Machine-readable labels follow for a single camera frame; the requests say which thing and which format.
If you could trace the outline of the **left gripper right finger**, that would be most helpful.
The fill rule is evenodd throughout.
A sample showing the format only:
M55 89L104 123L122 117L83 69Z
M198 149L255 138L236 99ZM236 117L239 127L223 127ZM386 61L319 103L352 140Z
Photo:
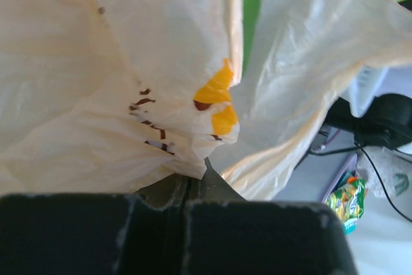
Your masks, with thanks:
M213 168L185 177L184 274L356 274L342 225L315 202L248 201Z

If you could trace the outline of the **orange plastic grocery bag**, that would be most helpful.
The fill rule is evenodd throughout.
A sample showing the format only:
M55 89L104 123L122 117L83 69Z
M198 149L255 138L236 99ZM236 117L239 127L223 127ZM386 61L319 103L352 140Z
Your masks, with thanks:
M394 0L1 0L1 193L133 192L209 158L249 200L287 184L364 66L411 60Z

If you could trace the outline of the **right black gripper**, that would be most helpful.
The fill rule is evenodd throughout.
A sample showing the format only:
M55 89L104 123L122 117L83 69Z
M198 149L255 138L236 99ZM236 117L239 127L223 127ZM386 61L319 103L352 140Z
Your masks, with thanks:
M329 109L325 122L353 134L356 146L397 149L411 142L411 98L386 94L374 98L360 118L350 112L350 105L338 99Z

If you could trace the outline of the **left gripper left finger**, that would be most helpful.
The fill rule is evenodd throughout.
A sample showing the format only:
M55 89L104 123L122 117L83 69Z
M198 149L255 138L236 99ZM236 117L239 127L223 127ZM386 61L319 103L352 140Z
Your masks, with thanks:
M2 274L178 274L190 180L131 194L15 193L1 198Z

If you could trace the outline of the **green bell pepper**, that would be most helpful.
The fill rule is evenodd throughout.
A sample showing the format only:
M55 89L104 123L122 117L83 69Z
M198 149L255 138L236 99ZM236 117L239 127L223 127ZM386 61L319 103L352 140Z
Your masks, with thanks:
M261 0L243 0L243 75L248 68L260 7Z

